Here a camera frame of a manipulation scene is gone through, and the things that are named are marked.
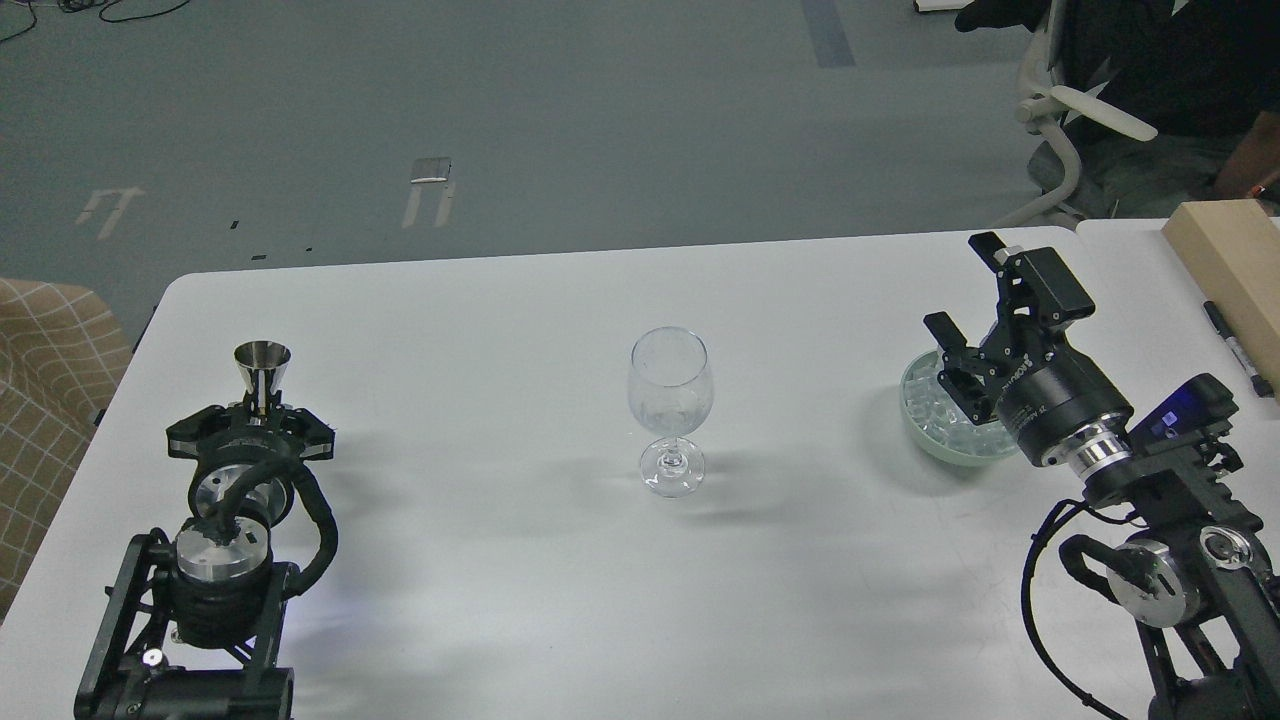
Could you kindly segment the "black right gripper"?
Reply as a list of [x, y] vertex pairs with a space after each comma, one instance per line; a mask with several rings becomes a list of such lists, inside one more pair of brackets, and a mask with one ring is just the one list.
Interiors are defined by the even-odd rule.
[[[946, 313], [924, 315], [934, 338], [940, 387], [980, 427], [1000, 420], [1037, 468], [1080, 428], [1124, 428], [1134, 409], [1087, 355], [1070, 346], [1068, 328], [1094, 314], [1094, 300], [1052, 247], [1015, 249], [995, 232], [969, 246], [996, 274], [995, 320], [973, 347]], [[989, 359], [988, 354], [1010, 354]]]

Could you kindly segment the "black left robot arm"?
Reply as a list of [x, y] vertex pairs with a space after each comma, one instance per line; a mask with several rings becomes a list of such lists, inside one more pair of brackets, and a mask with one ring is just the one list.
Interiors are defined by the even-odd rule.
[[243, 401], [166, 429], [195, 461], [189, 516], [128, 543], [76, 692], [77, 719], [288, 719], [278, 662], [288, 603], [314, 587], [339, 532], [311, 462], [335, 432], [311, 411]]

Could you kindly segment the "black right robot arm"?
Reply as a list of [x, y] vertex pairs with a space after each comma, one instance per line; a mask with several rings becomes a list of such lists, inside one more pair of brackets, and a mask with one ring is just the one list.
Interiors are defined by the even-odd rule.
[[1153, 687], [1152, 719], [1275, 719], [1279, 706], [1277, 574], [1258, 538], [1262, 520], [1233, 497], [1242, 460], [1226, 442], [1233, 393], [1202, 373], [1148, 416], [1068, 341], [1094, 313], [1053, 249], [1015, 249], [980, 232], [970, 249], [995, 274], [995, 324], [978, 346], [946, 313], [924, 319], [941, 352], [941, 388], [974, 425], [998, 423], [1038, 468], [1083, 482], [1033, 536], [1021, 574], [1024, 628], [1055, 676], [1038, 633], [1032, 582], [1053, 536], [1082, 512], [1125, 503], [1142, 524], [1111, 546], [1073, 536], [1064, 570], [1135, 621]]

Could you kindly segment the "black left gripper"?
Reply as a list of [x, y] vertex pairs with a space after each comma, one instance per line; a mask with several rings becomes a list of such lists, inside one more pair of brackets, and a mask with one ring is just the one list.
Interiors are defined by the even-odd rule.
[[[166, 428], [168, 456], [196, 461], [188, 491], [195, 516], [209, 516], [225, 492], [260, 464], [280, 457], [305, 462], [334, 457], [337, 432], [306, 407], [273, 407], [262, 425], [244, 420], [242, 404], [211, 405]], [[282, 479], [270, 479], [247, 492], [239, 511], [274, 528], [293, 502], [294, 491]]]

